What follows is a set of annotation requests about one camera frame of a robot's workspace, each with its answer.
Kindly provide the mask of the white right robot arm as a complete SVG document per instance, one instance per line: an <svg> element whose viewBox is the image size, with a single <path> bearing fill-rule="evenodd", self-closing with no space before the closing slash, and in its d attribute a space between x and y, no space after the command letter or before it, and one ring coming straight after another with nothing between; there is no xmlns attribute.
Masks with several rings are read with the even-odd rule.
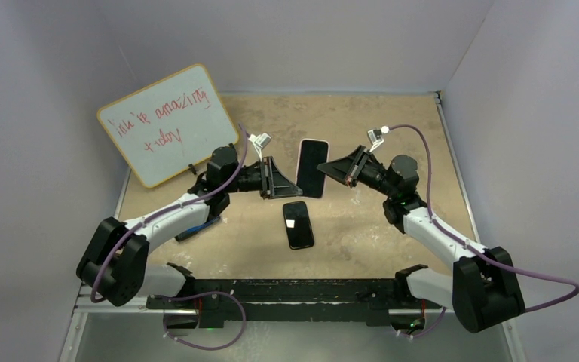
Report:
<svg viewBox="0 0 579 362"><path fill-rule="evenodd" d="M525 301L510 254L487 248L456 232L430 210L417 192L418 164L407 155L388 166L359 146L350 155L319 164L317 169L350 188L361 183L385 195L389 224L423 244L451 268L451 275L426 265L398 271L393 296L404 307L426 299L453 310L461 325L477 333L525 313Z"/></svg>

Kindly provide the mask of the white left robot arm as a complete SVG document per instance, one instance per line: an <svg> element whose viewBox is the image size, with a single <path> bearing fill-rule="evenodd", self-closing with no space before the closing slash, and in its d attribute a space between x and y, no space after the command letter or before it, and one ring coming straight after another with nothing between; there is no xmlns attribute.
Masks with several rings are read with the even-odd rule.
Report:
<svg viewBox="0 0 579 362"><path fill-rule="evenodd" d="M76 268L77 277L91 288L91 302L114 306L129 302L143 289L149 254L218 217L236 192L258 192L263 199L303 193L271 156L246 165L233 145L215 149L205 171L175 201L134 219L110 216L100 222Z"/></svg>

